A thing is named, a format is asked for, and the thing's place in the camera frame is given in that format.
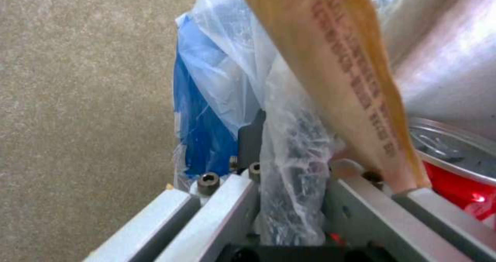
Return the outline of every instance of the can lid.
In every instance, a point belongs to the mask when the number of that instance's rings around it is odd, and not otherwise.
[[[410,119],[410,135],[423,160],[496,186],[496,143],[430,119]]]

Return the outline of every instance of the screw hole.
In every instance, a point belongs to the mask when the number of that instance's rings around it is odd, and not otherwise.
[[[383,181],[382,176],[376,172],[367,171],[362,174],[362,177],[371,183],[377,184]]]
[[[201,178],[203,181],[213,181],[215,179],[215,177],[213,175],[204,175],[202,178]]]

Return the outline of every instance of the beige carpet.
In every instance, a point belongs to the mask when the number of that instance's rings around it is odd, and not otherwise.
[[[172,181],[193,2],[0,0],[0,260],[81,260]]]

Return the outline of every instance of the wooden paddle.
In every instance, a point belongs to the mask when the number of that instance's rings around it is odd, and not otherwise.
[[[430,186],[370,0],[246,0],[323,121],[394,192]]]

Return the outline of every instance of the black plastic part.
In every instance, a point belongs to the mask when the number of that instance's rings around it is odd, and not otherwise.
[[[238,131],[238,174],[252,163],[260,161],[262,131],[264,129],[265,112],[259,110],[253,122]]]
[[[395,262],[380,247],[227,245],[217,262]]]

